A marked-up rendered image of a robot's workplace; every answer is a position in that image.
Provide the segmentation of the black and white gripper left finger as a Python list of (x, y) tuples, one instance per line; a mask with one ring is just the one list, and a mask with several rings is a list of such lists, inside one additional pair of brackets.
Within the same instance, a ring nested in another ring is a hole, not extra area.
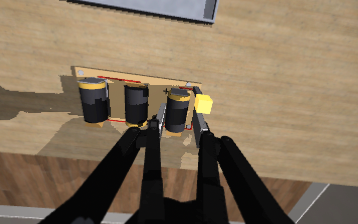
[(140, 148), (145, 148), (138, 224), (165, 224), (160, 140), (166, 104), (145, 130), (123, 134), (75, 194), (38, 224), (101, 224)]

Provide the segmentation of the black battery with gold top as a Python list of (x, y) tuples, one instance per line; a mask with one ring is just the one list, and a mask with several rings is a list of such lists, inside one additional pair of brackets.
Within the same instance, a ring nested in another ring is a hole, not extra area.
[(100, 123), (108, 119), (105, 81), (99, 84), (78, 82), (84, 121)]
[(143, 127), (147, 124), (148, 87), (124, 86), (125, 124), (128, 127)]
[(188, 96), (171, 94), (168, 91), (165, 129), (172, 133), (180, 133), (185, 129), (188, 106), (190, 101), (190, 93)]

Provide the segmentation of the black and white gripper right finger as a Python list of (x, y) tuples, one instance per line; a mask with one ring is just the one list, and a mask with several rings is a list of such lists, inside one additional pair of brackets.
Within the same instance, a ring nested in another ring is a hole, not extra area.
[(215, 137), (196, 109), (192, 124), (199, 148), (196, 200), (202, 200), (202, 224), (229, 224), (218, 163), (245, 224), (296, 224), (230, 137)]

